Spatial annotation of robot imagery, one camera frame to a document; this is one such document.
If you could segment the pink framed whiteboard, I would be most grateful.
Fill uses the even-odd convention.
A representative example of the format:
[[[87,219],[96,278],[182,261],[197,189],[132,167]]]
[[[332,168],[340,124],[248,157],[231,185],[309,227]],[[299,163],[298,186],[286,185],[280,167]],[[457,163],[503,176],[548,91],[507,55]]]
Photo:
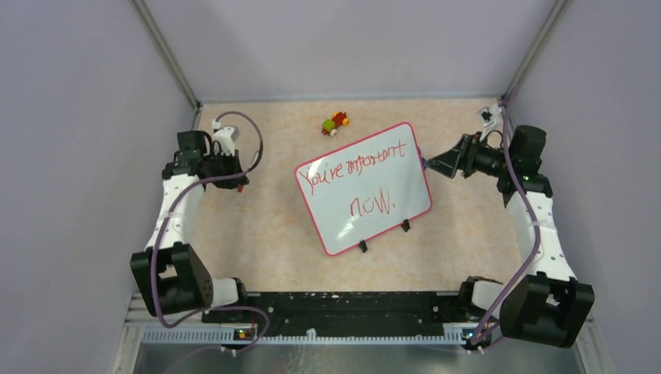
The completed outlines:
[[[294,179],[325,253],[336,256],[428,213],[433,200],[408,122],[298,165]]]

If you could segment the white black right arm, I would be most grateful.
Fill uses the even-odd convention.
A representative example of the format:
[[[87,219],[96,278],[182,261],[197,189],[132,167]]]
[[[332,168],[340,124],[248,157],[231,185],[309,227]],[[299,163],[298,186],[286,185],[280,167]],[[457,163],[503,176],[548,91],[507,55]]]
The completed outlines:
[[[459,315],[479,320],[470,344],[493,329],[504,337],[570,348],[595,302],[593,287],[578,281],[561,247],[553,218],[553,190],[540,174],[546,132],[522,125],[495,148],[481,132],[464,134],[447,152],[424,162],[448,178],[475,173],[497,178],[497,190],[515,226],[522,264],[502,284],[468,277],[457,300]]]

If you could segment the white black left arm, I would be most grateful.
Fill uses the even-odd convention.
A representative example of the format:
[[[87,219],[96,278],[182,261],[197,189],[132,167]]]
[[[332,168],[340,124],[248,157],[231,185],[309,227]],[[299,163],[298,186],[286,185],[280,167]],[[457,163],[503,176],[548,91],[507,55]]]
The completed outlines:
[[[129,264],[152,316],[155,303],[164,315],[215,306],[232,322],[249,315],[242,282],[212,277],[191,244],[205,179],[212,178],[219,189],[241,189],[249,182],[235,148],[238,137],[235,126],[177,135],[179,148],[161,172],[163,198],[154,233]]]

